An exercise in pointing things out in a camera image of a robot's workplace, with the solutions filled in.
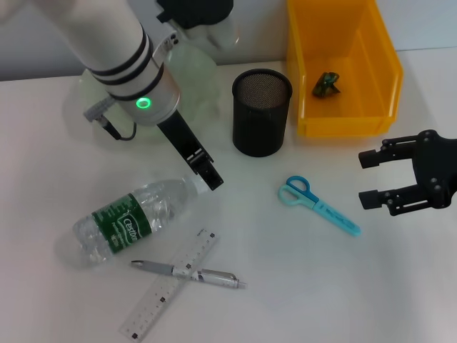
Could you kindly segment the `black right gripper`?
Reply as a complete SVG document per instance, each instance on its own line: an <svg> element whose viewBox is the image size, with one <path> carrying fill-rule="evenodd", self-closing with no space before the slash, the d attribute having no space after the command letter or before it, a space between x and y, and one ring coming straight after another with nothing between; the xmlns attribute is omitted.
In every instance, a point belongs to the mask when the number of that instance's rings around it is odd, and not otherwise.
<svg viewBox="0 0 457 343"><path fill-rule="evenodd" d="M358 194L366 210L386 205L391 216L422 209L446 208L456 193L456 139L443 138L429 129L416 136L384 139L381 148L358 154L363 169L388 161L413 158L417 184Z"/></svg>

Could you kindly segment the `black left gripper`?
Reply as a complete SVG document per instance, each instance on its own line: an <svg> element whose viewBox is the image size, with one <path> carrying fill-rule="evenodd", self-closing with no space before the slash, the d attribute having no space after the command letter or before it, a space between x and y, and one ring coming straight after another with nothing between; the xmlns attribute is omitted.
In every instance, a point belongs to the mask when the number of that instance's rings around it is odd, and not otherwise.
<svg viewBox="0 0 457 343"><path fill-rule="evenodd" d="M213 159L179 112L174 112L158 127L183 160L194 172L197 172L211 191L223 184L223 179L212 164Z"/></svg>

